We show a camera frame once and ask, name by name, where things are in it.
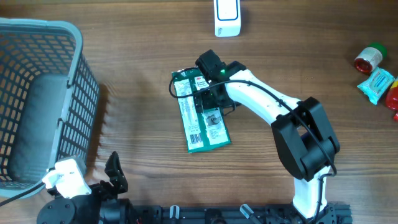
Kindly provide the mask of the green sponge package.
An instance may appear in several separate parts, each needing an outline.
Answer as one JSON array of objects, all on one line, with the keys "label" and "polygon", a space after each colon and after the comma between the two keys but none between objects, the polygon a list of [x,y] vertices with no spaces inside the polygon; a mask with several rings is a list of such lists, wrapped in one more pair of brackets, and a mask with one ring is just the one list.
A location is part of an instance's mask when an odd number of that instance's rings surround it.
[{"label": "green sponge package", "polygon": [[231,143],[223,115],[219,109],[196,113],[192,93],[209,87],[198,68],[186,68],[172,72],[178,104],[189,153],[212,151]]}]

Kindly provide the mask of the green lid jar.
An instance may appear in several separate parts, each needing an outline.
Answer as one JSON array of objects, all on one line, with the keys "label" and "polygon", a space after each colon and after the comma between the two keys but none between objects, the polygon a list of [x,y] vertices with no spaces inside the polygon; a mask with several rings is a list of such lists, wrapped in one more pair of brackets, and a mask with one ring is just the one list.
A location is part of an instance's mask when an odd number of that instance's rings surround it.
[{"label": "green lid jar", "polygon": [[370,43],[354,60],[354,67],[365,74],[370,74],[386,58],[385,46],[378,42]]}]

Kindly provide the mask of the teal wet wipes pack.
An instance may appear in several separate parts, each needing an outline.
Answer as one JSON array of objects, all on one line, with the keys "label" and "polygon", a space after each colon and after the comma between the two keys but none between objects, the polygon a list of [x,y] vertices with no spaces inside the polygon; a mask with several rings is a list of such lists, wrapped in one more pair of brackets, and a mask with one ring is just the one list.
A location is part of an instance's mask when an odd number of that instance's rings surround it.
[{"label": "teal wet wipes pack", "polygon": [[367,80],[357,87],[369,98],[369,101],[377,105],[379,99],[395,80],[385,69],[377,67]]}]

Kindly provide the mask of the red sauce squeeze bottle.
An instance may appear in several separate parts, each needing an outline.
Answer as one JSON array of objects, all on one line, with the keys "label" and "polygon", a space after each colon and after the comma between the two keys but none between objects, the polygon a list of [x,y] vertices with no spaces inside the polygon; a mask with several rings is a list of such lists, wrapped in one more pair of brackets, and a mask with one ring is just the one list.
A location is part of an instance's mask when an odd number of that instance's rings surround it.
[{"label": "red sauce squeeze bottle", "polygon": [[385,104],[390,109],[395,111],[395,115],[393,116],[394,121],[397,121],[397,110],[398,110],[398,78],[396,78],[386,95]]}]

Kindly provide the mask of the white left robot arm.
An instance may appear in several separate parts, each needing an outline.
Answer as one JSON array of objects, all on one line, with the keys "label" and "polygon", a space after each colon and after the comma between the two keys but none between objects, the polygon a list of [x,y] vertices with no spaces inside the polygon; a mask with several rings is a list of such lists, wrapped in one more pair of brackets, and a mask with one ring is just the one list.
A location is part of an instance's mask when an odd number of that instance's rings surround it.
[{"label": "white left robot arm", "polygon": [[37,216],[37,223],[139,223],[129,199],[118,195],[128,191],[117,152],[108,158],[104,172],[109,181],[87,184],[86,165],[79,156],[60,159],[42,179],[54,199]]}]

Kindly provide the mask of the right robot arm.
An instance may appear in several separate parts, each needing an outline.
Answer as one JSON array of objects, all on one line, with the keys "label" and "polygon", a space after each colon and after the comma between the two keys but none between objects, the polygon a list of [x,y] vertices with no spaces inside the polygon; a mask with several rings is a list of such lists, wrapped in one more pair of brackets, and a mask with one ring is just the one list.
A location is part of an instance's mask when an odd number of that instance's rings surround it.
[{"label": "right robot arm", "polygon": [[337,174],[334,161],[340,143],[322,104],[313,97],[287,96],[260,81],[245,65],[225,64],[213,50],[201,54],[195,65],[208,84],[198,92],[202,105],[243,105],[271,127],[278,157],[294,178],[295,193],[288,214],[272,208],[267,216],[279,223],[336,223],[325,192],[327,178]]}]

